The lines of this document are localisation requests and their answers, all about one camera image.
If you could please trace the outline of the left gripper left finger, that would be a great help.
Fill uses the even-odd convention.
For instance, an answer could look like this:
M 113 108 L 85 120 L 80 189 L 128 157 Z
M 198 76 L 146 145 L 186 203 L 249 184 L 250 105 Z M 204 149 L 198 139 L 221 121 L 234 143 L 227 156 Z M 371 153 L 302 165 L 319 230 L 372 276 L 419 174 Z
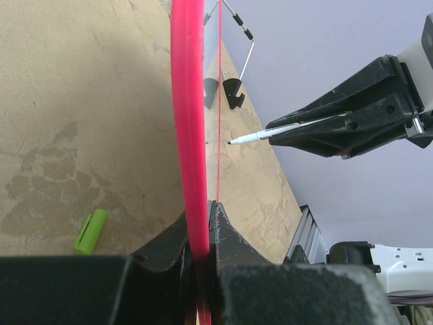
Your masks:
M 195 323 L 195 274 L 186 214 L 131 254 L 138 265 L 141 312 L 148 324 Z

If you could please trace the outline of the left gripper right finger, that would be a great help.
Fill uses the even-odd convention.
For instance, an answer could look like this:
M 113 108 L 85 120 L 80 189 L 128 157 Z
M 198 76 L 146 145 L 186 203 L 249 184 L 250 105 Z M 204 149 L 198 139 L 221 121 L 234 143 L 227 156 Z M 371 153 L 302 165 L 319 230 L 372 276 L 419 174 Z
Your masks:
M 247 300 L 263 294 L 258 276 L 270 261 L 263 257 L 231 224 L 222 203 L 210 206 L 210 258 L 208 262 L 208 304 L 213 324 L 229 323 L 236 312 L 250 305 Z

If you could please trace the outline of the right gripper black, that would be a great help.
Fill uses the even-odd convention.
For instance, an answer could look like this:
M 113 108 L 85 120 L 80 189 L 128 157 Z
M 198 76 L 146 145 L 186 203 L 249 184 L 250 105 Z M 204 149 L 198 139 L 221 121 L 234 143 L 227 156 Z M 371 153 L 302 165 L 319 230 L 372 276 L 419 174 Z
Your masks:
M 320 98 L 269 122 L 266 128 L 300 121 L 308 122 L 271 136 L 269 143 L 343 159 L 401 139 L 426 148 L 432 143 L 432 61 L 421 53 L 376 58 Z

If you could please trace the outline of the green marker cap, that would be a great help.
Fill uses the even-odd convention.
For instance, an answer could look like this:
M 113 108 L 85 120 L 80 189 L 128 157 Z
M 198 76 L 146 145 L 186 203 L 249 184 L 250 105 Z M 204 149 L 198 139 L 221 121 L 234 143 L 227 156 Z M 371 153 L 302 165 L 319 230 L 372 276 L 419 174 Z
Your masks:
M 107 216 L 107 212 L 103 209 L 96 209 L 88 216 L 74 245 L 78 254 L 93 253 Z

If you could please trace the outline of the pink framed whiteboard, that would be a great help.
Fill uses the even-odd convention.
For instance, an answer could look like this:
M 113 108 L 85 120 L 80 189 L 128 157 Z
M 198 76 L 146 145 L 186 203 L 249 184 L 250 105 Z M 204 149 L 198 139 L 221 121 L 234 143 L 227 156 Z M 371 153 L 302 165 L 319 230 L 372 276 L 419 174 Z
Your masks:
M 170 73 L 187 233 L 200 324 L 214 324 L 210 292 L 210 230 L 206 170 L 206 73 L 221 42 L 221 1 L 173 1 Z

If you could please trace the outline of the aluminium frame rail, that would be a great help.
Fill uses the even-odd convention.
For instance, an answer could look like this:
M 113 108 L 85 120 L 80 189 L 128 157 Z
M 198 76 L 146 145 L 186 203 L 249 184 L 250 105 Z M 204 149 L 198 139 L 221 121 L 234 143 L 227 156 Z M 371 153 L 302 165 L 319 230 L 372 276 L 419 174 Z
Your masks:
M 285 263 L 327 263 L 327 247 L 308 205 L 300 208 L 302 215 L 289 246 Z

